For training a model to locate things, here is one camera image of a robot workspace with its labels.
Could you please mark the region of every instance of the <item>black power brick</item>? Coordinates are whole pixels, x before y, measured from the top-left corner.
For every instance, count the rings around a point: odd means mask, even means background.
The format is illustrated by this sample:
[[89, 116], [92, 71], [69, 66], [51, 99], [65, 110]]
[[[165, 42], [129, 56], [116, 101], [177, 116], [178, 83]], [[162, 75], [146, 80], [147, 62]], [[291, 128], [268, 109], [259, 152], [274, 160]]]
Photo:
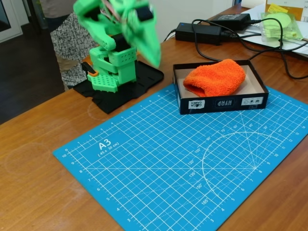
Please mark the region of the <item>black power brick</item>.
[[225, 26], [231, 30], [244, 30], [251, 21], [250, 14], [219, 14], [215, 16], [210, 22], [216, 23], [220, 26]]
[[[197, 42], [214, 45], [220, 44], [220, 35], [222, 32], [221, 27], [202, 24], [194, 24], [193, 27], [197, 34]], [[195, 42], [192, 24], [180, 23], [175, 31], [175, 39], [186, 42]]]

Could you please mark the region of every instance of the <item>wooden table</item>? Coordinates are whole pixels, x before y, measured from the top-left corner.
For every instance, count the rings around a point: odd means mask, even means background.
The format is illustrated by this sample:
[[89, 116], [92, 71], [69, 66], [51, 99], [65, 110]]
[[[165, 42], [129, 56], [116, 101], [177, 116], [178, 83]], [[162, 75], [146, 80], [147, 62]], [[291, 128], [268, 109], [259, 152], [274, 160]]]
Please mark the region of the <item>wooden table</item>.
[[[243, 10], [237, 5], [225, 13]], [[203, 44], [200, 49], [220, 59], [242, 60], [254, 54], [239, 42]], [[162, 53], [160, 69], [165, 80], [110, 115], [100, 111], [90, 98], [70, 90], [0, 126], [0, 231], [121, 230], [52, 151], [169, 85], [173, 64], [206, 61], [193, 43], [174, 39], [162, 44]], [[295, 76], [308, 73], [307, 61], [293, 57], [288, 61]], [[308, 103], [308, 79], [291, 80], [279, 54], [266, 53], [252, 62], [266, 85]], [[308, 230], [308, 138], [220, 230]]]

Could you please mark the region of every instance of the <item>blue cutting mat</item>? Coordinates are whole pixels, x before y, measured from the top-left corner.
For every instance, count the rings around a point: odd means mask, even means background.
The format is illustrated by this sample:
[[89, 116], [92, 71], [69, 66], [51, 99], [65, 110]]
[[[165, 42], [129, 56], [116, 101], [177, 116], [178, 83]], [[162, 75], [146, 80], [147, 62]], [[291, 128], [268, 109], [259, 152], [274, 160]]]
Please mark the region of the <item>blue cutting mat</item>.
[[308, 105], [180, 115], [174, 87], [54, 152], [124, 228], [216, 230], [308, 134]]

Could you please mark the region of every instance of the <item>open box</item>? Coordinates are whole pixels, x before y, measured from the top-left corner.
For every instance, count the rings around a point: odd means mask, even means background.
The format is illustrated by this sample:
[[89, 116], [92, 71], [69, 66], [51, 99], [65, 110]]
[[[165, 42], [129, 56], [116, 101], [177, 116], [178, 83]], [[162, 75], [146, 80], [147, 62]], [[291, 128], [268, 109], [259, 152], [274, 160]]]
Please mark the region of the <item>open box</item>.
[[236, 61], [245, 73], [245, 81], [233, 95], [218, 97], [199, 97], [183, 86], [187, 75], [201, 65], [217, 62], [173, 65], [173, 82], [178, 98], [180, 113], [196, 114], [236, 110], [263, 109], [266, 107], [269, 91], [249, 60]]

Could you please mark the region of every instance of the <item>orange towel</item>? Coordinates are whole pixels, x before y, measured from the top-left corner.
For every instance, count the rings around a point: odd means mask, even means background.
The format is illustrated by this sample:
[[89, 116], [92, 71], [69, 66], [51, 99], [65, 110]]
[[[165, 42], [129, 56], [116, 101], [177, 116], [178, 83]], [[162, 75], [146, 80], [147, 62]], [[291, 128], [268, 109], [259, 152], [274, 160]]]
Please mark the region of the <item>orange towel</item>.
[[185, 78], [187, 90], [200, 97], [231, 95], [245, 80], [245, 71], [231, 59], [199, 66]]

